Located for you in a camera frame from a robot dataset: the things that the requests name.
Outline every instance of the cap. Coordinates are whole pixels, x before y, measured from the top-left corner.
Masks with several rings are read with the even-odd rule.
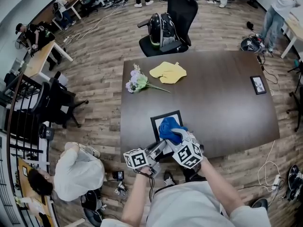
[[[22,26],[21,23],[17,24],[17,26],[16,26],[16,34],[18,34],[18,32],[20,32],[21,26]]]

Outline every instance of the power strip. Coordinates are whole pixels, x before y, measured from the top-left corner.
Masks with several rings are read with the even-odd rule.
[[[275,178],[275,180],[274,180],[274,183],[273,183],[273,185],[271,186],[271,189],[272,189],[272,190],[276,190],[276,188],[279,186],[279,183],[280,183],[280,175],[277,174],[277,175],[276,175],[276,178]]]

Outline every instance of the wooden floor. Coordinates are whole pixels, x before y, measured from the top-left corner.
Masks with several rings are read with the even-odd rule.
[[[250,7],[247,0],[236,0],[229,3],[225,9],[217,5],[207,4],[205,0],[199,0],[198,14],[190,28],[189,37],[192,41],[190,50],[218,51],[239,50],[239,44],[243,36],[251,31],[246,28],[246,22],[251,21],[255,25],[255,31],[260,31],[265,12],[262,9]],[[72,121],[67,129],[56,127],[55,138],[51,143],[50,161],[51,172],[54,173],[55,165],[59,159],[63,147],[68,141],[76,141],[82,144],[93,145],[101,151],[101,160],[106,167],[110,178],[111,171],[125,170],[125,184],[131,190],[135,174],[120,162],[120,106],[122,71],[124,60],[144,57],[138,41],[147,35],[147,28],[138,29],[137,23],[150,18],[155,12],[165,12],[167,3],[155,0],[152,6],[138,9],[134,7],[134,0],[129,0],[126,5],[119,8],[114,14],[101,21],[91,33],[83,39],[67,46],[68,54],[74,59],[69,62],[66,59],[55,68],[61,71],[68,79],[68,90],[77,94],[78,100],[89,100],[88,105],[76,109],[75,116],[82,123],[82,128],[75,127]],[[57,40],[62,42],[65,36],[81,32],[84,35],[102,17],[109,15],[113,9],[100,9],[89,17],[78,21],[67,31],[58,34]],[[278,84],[269,82],[273,90],[273,101],[276,107],[281,139],[276,140],[269,160],[274,161],[280,173],[286,177],[290,166],[297,164],[303,167],[303,137],[302,129],[294,132],[296,126],[296,113],[286,114],[286,109],[293,108],[293,99],[288,93],[295,89],[298,76],[295,73],[287,73],[293,67],[296,55],[289,53],[284,59],[280,58],[288,41],[280,35],[277,51],[274,57],[266,57],[265,68],[278,78]],[[244,186],[258,184],[257,171],[264,164],[272,143],[256,147],[244,152],[210,159],[214,167],[237,189]],[[184,181],[176,163],[162,164],[162,170],[170,169],[179,183]],[[268,164],[267,181],[272,182],[277,174],[276,168]],[[261,171],[261,182],[264,183],[264,173]],[[162,175],[156,179],[155,188],[164,186]],[[102,187],[103,203],[107,204],[105,214],[121,217],[125,201],[121,201],[114,193],[116,182],[104,183]],[[279,192],[278,196],[269,208],[269,217],[272,226],[289,227],[294,221],[294,209],[298,203],[280,200],[286,192],[287,186]],[[265,197],[272,200],[270,194],[262,187],[251,187],[239,191],[246,203],[251,200]],[[55,209],[61,226],[84,216],[80,201],[64,202],[54,195]],[[145,216],[149,210],[149,201],[146,201]],[[83,226],[91,226],[86,221]]]

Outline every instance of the white cable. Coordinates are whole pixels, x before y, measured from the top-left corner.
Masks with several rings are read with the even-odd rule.
[[[268,154],[268,156],[267,156],[267,158],[266,158],[266,160],[265,160],[265,163],[260,167],[260,169],[259,169],[258,172],[257,172],[258,182],[259,182],[260,186],[265,187],[265,188],[267,189],[268,192],[272,192],[272,191],[273,191],[273,190],[269,190],[269,189],[268,189],[268,186],[273,186],[274,183],[272,183],[272,184],[268,184],[268,183],[267,183],[267,180],[266,180],[266,164],[267,164],[267,163],[272,163],[272,164],[274,164],[274,165],[276,166],[277,170],[278,170],[279,176],[281,176],[280,171],[279,171],[279,168],[278,168],[278,166],[276,165],[276,163],[274,163],[274,162],[272,162],[272,161],[268,161],[269,155],[270,155],[271,151],[273,150],[274,144],[275,144],[275,141],[273,142],[273,144],[272,144],[272,146],[271,146],[270,152],[269,152],[269,154]],[[266,183],[266,186],[261,184],[260,178],[259,178],[259,172],[260,172],[260,170],[261,170],[263,167],[264,167],[264,169],[265,169],[265,183]]]
[[[95,24],[95,26],[92,27],[89,31],[87,31],[81,38],[80,38],[81,33],[77,33],[77,34],[75,34],[75,35],[70,35],[70,36],[68,36],[67,40],[65,41],[65,44],[66,44],[66,45],[70,44],[71,41],[72,41],[72,39],[73,39],[74,37],[76,37],[76,36],[78,36],[77,39],[76,39],[76,41],[79,41],[79,40],[83,39],[88,33],[90,33],[94,28],[96,28],[96,27],[98,26],[98,24],[99,24],[103,19],[105,19],[105,18],[111,16],[114,12],[116,12],[116,11],[117,11],[119,8],[121,8],[121,6],[124,5],[124,4],[125,4],[125,2],[122,2],[122,3],[120,4],[120,6],[119,6],[118,8],[116,8],[114,11],[112,11],[109,15],[107,15],[107,16],[101,18],[101,19]]]

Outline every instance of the white t-shirt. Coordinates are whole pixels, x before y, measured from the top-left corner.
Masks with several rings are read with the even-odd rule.
[[[287,19],[290,10],[295,6],[295,0],[275,0],[271,6],[281,17]]]
[[[75,150],[69,149],[58,161],[53,180],[54,190],[60,199],[72,201],[86,194],[87,191],[102,186],[104,166],[99,159],[86,154],[88,153],[82,149],[78,154]]]
[[[220,214],[220,203],[208,182],[192,182],[159,191],[151,202],[147,227],[270,227],[265,208],[241,206],[229,219]],[[129,227],[114,219],[101,227]]]
[[[59,4],[59,10],[63,13],[64,11],[66,11],[65,8],[65,4],[67,4],[67,0],[56,0],[55,2],[57,2]]]

